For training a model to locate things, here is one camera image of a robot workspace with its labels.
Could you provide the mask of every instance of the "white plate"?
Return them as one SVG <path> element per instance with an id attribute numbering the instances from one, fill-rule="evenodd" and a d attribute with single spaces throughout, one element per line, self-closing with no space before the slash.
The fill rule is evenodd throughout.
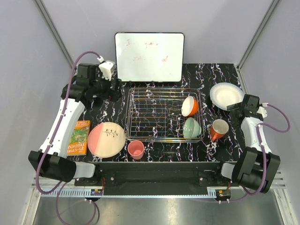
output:
<path id="1" fill-rule="evenodd" d="M 210 98 L 215 106 L 227 111 L 227 106 L 243 101 L 244 92 L 231 83 L 218 83 L 210 90 Z"/>

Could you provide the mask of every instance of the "white wall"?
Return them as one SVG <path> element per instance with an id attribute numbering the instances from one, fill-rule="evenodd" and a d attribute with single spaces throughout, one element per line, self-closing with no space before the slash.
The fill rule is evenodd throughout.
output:
<path id="1" fill-rule="evenodd" d="M 75 59 L 115 60 L 119 31 L 183 32 L 184 63 L 238 63 L 272 0 L 43 0 Z"/>
<path id="2" fill-rule="evenodd" d="M 28 154 L 45 140 L 69 72 L 33 1 L 1 1 L 1 224 L 20 224 L 34 177 Z"/>
<path id="3" fill-rule="evenodd" d="M 279 134 L 264 128 L 273 153 L 281 157 L 280 170 L 293 209 L 300 221 L 300 1 L 281 1 L 242 68 L 250 93 L 277 105 L 288 115 L 291 131 Z M 286 128 L 285 119 L 272 109 L 266 122 Z"/>

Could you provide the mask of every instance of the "orange mug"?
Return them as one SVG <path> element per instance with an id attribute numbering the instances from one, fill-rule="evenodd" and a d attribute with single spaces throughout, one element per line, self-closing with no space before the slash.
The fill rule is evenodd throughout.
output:
<path id="1" fill-rule="evenodd" d="M 216 139 L 223 137 L 228 130 L 229 126 L 225 120 L 215 120 L 210 128 L 211 140 L 214 142 Z"/>

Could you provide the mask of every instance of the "plate with leaf design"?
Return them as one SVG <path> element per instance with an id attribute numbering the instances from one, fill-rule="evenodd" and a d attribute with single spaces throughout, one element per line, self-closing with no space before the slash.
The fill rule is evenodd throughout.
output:
<path id="1" fill-rule="evenodd" d="M 125 145 L 124 129 L 116 123 L 105 122 L 96 126 L 88 137 L 90 152 L 100 158 L 118 154 Z"/>

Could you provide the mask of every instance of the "small pink cup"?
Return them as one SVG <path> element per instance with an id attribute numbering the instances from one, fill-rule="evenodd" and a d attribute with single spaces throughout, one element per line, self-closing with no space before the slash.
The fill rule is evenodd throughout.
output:
<path id="1" fill-rule="evenodd" d="M 132 158 L 141 159 L 144 154 L 144 144 L 141 141 L 132 141 L 129 143 L 127 150 Z"/>

